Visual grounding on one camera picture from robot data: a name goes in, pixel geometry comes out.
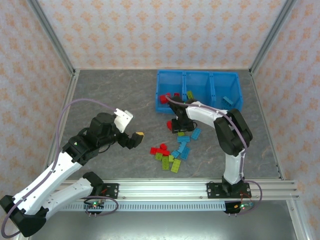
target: enclosure wall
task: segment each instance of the enclosure wall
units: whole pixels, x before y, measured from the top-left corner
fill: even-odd
[[[27,1],[2,1],[1,198],[25,188],[44,169],[69,79]]]
[[[320,236],[320,4],[298,0],[254,74],[278,159]]]
[[[285,0],[41,0],[81,69],[248,69]]]

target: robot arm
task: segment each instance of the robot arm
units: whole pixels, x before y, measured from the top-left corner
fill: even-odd
[[[118,142],[123,148],[137,147],[144,134],[136,132],[130,138],[125,133],[133,115],[128,111],[116,109],[113,115],[101,112],[91,121],[90,127],[84,128],[76,136],[69,139],[59,153],[56,167],[52,163],[29,186],[15,196],[6,195],[0,205],[8,213],[20,200],[10,219],[25,237],[36,233],[46,220],[65,205],[87,196],[98,196],[102,191],[103,181],[93,172],[87,172],[73,185],[54,191],[71,174],[84,166],[90,159],[99,154],[99,150]],[[29,197],[23,199],[31,189],[38,185],[49,172],[52,172]]]
[[[174,96],[172,100],[183,103],[178,96]],[[219,110],[217,112],[205,108],[204,104],[194,99],[190,99],[186,103],[192,104],[192,106],[173,102],[168,103],[176,114],[176,118],[172,119],[172,133],[193,131],[194,120],[205,123],[215,129],[219,145],[225,152],[225,171],[222,182],[225,182],[224,190],[231,196],[234,186],[242,182],[241,158],[245,157],[245,149],[236,131],[220,113],[225,114],[233,121],[245,140],[247,147],[253,139],[252,133],[241,113],[235,108],[229,111]]]

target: lime green brick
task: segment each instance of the lime green brick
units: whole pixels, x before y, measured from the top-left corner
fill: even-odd
[[[155,154],[155,160],[161,161],[161,160],[162,160],[162,153],[157,152],[157,153]]]
[[[169,170],[170,164],[169,164],[169,157],[163,156],[162,157],[162,170]]]
[[[169,163],[173,163],[175,160],[174,156],[169,155]]]
[[[171,172],[177,173],[180,167],[180,163],[181,160],[175,158],[171,167]]]
[[[186,96],[188,97],[188,99],[194,99],[194,95],[193,95],[192,91],[187,91]]]

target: blue plastic tray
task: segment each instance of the blue plastic tray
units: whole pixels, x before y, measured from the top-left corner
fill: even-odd
[[[204,105],[213,106],[216,93],[213,78],[208,71],[185,71],[185,92],[192,91],[194,99]]]
[[[156,112],[167,114],[174,113],[168,104],[161,104],[159,100],[160,95],[170,93],[173,97],[174,93],[179,93],[183,100],[186,99],[186,95],[183,96],[184,77],[185,71],[182,70],[158,70],[155,90]]]
[[[244,100],[242,97],[239,76],[236,72],[218,72],[211,73],[213,76],[213,83],[215,89],[215,103],[213,107],[218,109],[238,109],[242,110]],[[227,97],[232,101],[232,105],[229,105],[223,100]]]

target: gray floor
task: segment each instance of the gray floor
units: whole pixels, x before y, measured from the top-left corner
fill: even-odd
[[[244,175],[247,178],[278,178],[279,174],[267,131],[259,109],[249,72],[237,71],[243,94],[242,114],[250,127],[253,140],[245,158]],[[84,173],[94,171],[106,178],[220,178],[225,169],[225,154],[218,144],[214,129],[199,123],[202,133],[197,141],[188,144],[189,158],[182,162],[178,173],[163,171],[161,162],[149,154],[151,147],[161,143],[170,151],[178,148],[177,136],[166,127],[171,114],[155,112],[157,70],[81,70],[73,99],[90,98],[114,108],[128,110],[135,118],[126,132],[144,132],[143,142],[128,150],[114,144],[104,154],[90,160],[70,178],[80,178]],[[80,102],[71,106],[63,133],[62,145],[88,127],[91,119],[103,107]]]
[[[32,240],[296,240],[286,201],[263,201],[246,215],[222,211],[58,212]]]

